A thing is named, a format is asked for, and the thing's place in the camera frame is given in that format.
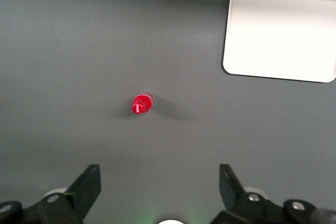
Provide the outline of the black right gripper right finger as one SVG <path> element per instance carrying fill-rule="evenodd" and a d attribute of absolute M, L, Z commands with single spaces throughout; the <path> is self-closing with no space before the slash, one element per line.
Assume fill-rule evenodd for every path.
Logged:
<path fill-rule="evenodd" d="M 260 193 L 248 192 L 228 164 L 219 166 L 219 192 L 225 209 L 211 223 L 335 223 L 335 210 L 299 199 L 280 207 Z"/>

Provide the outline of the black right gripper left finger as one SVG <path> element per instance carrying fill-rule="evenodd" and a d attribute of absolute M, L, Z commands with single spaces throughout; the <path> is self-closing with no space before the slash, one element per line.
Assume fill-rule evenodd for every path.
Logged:
<path fill-rule="evenodd" d="M 91 164 L 69 187 L 48 192 L 30 207 L 1 202 L 1 223 L 84 223 L 100 192 L 100 165 Z"/>

